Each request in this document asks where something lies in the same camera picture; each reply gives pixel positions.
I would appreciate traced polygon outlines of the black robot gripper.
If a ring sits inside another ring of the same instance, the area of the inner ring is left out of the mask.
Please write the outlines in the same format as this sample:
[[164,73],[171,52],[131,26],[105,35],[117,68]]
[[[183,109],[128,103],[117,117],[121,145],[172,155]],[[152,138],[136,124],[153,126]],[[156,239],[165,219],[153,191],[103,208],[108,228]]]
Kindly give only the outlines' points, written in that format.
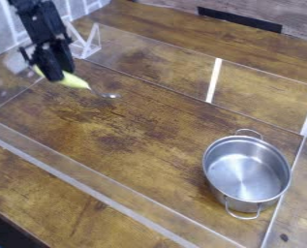
[[[64,34],[65,27],[52,0],[7,1],[16,9],[16,14],[20,17],[28,37],[35,44],[51,42],[57,36]],[[65,40],[56,40],[52,44],[52,49],[49,47],[36,46],[33,52],[28,54],[24,46],[21,46],[19,52],[24,62],[49,81],[60,81],[64,78],[63,70],[68,73],[72,73],[75,70]]]

